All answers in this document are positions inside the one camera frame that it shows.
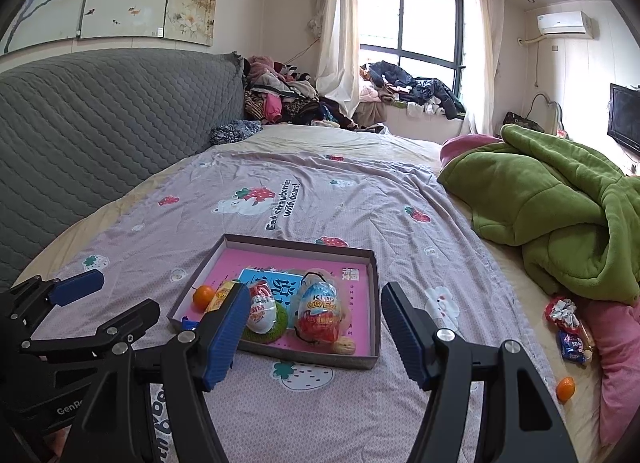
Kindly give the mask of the person's left hand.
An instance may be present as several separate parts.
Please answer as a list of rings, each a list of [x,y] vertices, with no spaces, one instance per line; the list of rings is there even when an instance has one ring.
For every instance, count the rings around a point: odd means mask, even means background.
[[[62,455],[67,436],[68,436],[68,430],[64,428],[46,437],[46,442],[49,448],[54,453],[52,462],[60,461],[60,457]]]

